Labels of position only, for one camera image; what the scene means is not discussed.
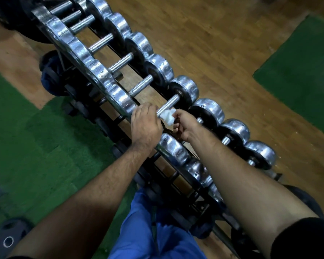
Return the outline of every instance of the hairy forearm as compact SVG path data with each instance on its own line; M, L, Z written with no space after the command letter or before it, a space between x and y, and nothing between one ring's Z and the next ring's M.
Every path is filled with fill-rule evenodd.
M40 258L90 258L134 174L149 155L133 145L118 160L44 218L13 250Z
M265 257L286 227L316 215L281 184L247 164L210 131L200 127L190 143L231 213Z

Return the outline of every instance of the green turf mat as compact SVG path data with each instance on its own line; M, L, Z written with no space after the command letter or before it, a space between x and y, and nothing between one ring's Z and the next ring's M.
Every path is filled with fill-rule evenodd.
M98 126L61 109L64 98L35 108L0 75L0 223L26 216L38 223L114 161ZM127 190L94 258L105 258L119 236L135 193Z
M324 133L324 20L307 16L253 77Z

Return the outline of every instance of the person's left hand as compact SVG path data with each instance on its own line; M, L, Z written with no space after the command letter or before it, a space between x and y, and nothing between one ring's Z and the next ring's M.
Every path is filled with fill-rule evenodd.
M159 143L162 136L161 120L156 114L157 106L143 103L133 110L131 117L132 145L149 152Z

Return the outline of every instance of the black sleeve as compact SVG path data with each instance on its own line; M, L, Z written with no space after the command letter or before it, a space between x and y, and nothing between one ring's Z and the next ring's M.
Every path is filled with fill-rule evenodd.
M324 220L304 218L280 233L272 244L271 259L324 258Z

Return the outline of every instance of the white tissue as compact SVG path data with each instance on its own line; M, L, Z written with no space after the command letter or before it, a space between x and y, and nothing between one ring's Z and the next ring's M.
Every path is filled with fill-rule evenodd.
M170 126L174 123L175 118L172 115L175 112L176 112L176 109L164 110L161 113L160 118L163 121L165 121L168 124L168 126Z

